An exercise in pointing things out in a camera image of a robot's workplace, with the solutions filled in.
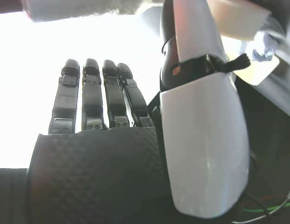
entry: red wire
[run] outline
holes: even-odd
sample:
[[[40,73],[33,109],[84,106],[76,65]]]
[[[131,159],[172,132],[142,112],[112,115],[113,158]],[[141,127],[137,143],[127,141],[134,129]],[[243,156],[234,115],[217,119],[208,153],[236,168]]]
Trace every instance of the red wire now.
[[[266,201],[266,200],[270,200],[270,199],[285,198],[285,197],[287,197],[287,195],[269,195],[269,196],[261,197],[260,200]],[[258,204],[245,202],[245,205],[253,207],[253,206],[257,206]]]

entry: bright white background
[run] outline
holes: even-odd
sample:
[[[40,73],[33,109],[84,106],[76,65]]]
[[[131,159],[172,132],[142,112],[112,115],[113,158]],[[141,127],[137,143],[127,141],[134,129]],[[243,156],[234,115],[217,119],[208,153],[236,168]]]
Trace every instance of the bright white background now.
[[[0,14],[0,168],[29,166],[38,134],[47,134],[68,58],[81,68],[86,58],[126,63],[147,103],[158,92],[160,42],[137,16],[33,23],[23,13]],[[79,127],[81,95],[78,108]]]

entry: white wire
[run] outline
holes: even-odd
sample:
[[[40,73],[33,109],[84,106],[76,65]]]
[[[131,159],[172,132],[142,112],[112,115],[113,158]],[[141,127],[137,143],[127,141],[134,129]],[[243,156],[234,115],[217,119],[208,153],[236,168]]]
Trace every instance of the white wire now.
[[[269,214],[270,215],[272,215],[272,214],[274,214],[274,213],[276,213],[277,211],[279,211],[281,208],[283,208],[286,204],[287,204],[287,202],[288,202],[288,199],[286,199],[279,207],[277,207],[275,210],[273,210],[273,211],[271,211]],[[257,220],[260,220],[260,219],[263,219],[263,218],[265,218],[266,217],[266,215],[264,215],[264,216],[260,216],[260,217],[257,217],[257,218],[253,218],[253,219],[250,219],[250,220],[248,220],[248,221],[243,221],[243,222],[235,222],[235,221],[233,221],[233,222],[231,222],[231,223],[233,223],[233,224],[246,224],[246,223],[251,223],[251,222],[254,222],[254,221],[257,221]]]

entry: white plastic cover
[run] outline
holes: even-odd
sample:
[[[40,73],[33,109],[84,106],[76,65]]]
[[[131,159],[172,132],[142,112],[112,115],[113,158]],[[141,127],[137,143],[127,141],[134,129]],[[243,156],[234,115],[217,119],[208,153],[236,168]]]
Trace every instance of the white plastic cover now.
[[[179,62],[211,54],[226,61],[206,0],[173,0]]]
[[[215,218],[248,182],[249,145],[239,96],[224,73],[161,93],[163,137],[175,207]]]

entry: green wire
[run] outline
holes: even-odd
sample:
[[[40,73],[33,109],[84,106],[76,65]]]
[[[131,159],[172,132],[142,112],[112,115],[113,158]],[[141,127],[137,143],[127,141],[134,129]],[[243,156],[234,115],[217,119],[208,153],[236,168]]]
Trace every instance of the green wire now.
[[[268,211],[273,211],[277,208],[278,206],[274,206],[274,207],[270,207],[270,208],[267,208]],[[285,208],[286,207],[290,207],[290,203],[287,203],[285,205]],[[252,209],[242,209],[243,211],[246,211],[246,212],[264,212],[263,209],[255,209],[255,210],[252,210]]]

